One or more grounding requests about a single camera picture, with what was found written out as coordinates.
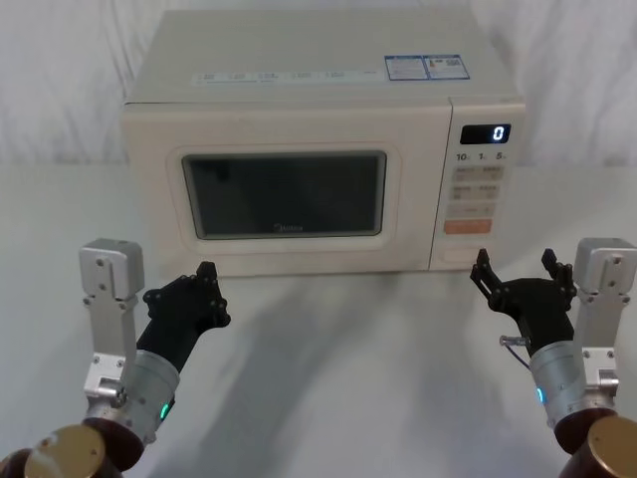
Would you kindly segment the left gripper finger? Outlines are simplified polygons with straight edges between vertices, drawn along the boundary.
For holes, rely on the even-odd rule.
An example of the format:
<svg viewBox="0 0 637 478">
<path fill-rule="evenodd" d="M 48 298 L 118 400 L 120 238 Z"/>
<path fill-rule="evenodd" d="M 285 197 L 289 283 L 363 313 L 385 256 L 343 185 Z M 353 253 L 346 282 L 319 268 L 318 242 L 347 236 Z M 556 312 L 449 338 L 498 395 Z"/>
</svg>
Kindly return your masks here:
<svg viewBox="0 0 637 478">
<path fill-rule="evenodd" d="M 206 288 L 210 298 L 213 328 L 225 328 L 231 322 L 231 317 L 228 313 L 228 302 L 220 290 L 216 265 L 213 262 L 208 262 L 206 266 Z"/>
<path fill-rule="evenodd" d="M 142 299 L 148 305 L 161 301 L 202 300 L 206 294 L 209 263 L 201 262 L 194 274 L 181 275 L 167 285 L 146 291 Z"/>
</svg>

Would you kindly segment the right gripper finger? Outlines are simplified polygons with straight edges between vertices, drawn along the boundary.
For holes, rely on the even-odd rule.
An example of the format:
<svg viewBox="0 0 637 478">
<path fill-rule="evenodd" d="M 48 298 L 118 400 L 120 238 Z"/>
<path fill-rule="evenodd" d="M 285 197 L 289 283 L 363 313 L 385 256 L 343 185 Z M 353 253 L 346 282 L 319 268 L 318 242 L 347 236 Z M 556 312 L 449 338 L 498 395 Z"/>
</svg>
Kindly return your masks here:
<svg viewBox="0 0 637 478">
<path fill-rule="evenodd" d="M 471 271 L 471 280 L 487 299 L 491 310 L 501 310 L 505 304 L 503 283 L 491 266 L 490 256 L 486 249 L 478 253 Z"/>
<path fill-rule="evenodd" d="M 563 295 L 567 299 L 573 299 L 576 296 L 576 288 L 573 283 L 572 265 L 559 262 L 550 248 L 544 250 L 541 262 Z"/>
</svg>

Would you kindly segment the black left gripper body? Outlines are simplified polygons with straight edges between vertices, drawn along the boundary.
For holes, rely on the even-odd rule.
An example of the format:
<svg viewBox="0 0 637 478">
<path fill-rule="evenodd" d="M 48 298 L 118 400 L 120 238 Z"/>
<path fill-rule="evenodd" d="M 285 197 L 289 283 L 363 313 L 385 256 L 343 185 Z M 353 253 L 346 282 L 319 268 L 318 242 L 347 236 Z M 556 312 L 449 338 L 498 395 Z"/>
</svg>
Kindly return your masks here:
<svg viewBox="0 0 637 478">
<path fill-rule="evenodd" d="M 182 371 L 209 325 L 210 302 L 194 294 L 145 293 L 149 322 L 137 348 L 167 360 Z"/>
</svg>

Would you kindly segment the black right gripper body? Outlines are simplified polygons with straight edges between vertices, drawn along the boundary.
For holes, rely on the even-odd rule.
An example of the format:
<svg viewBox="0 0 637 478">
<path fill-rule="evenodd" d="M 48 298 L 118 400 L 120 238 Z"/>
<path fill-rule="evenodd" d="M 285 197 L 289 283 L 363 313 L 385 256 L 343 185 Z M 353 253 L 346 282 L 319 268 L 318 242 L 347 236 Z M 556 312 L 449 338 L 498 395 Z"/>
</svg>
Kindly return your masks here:
<svg viewBox="0 0 637 478">
<path fill-rule="evenodd" d="M 567 313 L 575 294 L 572 284 L 516 279 L 495 288 L 492 310 L 514 320 L 532 357 L 546 346 L 573 340 L 574 329 Z"/>
</svg>

